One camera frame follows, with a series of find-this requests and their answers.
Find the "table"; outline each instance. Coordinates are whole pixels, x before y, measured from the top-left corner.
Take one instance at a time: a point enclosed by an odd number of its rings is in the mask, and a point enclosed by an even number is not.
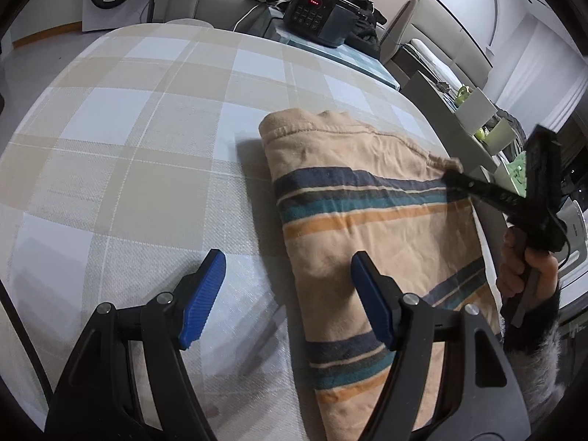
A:
[[[446,155],[389,86],[215,29],[116,30],[41,94],[0,159],[0,278],[54,387],[99,303],[145,303],[219,248],[225,282],[201,340],[183,353],[219,441],[324,437],[258,133],[266,114],[288,107],[349,111]],[[0,345],[2,378],[42,426],[47,407],[2,310]],[[140,356],[135,375],[157,425]]]
[[[496,171],[498,163],[480,141],[462,127],[455,115],[455,105],[422,72],[417,71],[401,93],[424,114],[449,155],[461,161],[466,174],[478,166],[491,174]]]
[[[286,29],[282,21],[283,16],[284,14],[278,9],[269,7],[255,21],[248,33],[319,54],[400,90],[401,86],[380,61],[346,44],[329,48],[295,35]]]

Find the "hand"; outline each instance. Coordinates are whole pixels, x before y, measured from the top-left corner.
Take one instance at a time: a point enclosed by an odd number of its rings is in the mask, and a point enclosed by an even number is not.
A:
[[[496,287],[503,298],[514,297],[524,290],[524,282],[521,275],[524,272],[524,263],[515,255],[515,233],[508,229],[505,234],[505,243],[502,245],[503,263],[496,279]],[[524,251],[524,259],[534,269],[540,272],[539,283],[528,309],[532,310],[549,300],[557,289],[557,260],[548,251],[529,248]]]

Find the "gray floor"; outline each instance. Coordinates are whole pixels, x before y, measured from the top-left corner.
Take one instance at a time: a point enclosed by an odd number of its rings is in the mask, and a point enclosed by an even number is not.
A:
[[[26,112],[70,61],[106,32],[69,33],[22,46],[0,62],[0,153]]]

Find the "black bag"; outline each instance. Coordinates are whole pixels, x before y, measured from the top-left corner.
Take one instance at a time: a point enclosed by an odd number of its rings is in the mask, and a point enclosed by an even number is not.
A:
[[[384,25],[386,18],[373,7],[370,0],[347,0],[359,6],[362,10],[362,17],[355,24],[352,33],[347,37],[345,43],[362,53],[365,53],[377,60],[380,59],[380,42],[377,39],[376,23]]]

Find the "sleeve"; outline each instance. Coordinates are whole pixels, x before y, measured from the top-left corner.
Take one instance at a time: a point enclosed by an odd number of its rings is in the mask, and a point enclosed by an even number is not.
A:
[[[557,331],[559,290],[536,309],[525,314],[520,328],[507,324],[506,357],[523,393],[531,429],[548,415],[563,396],[556,383],[560,340]]]

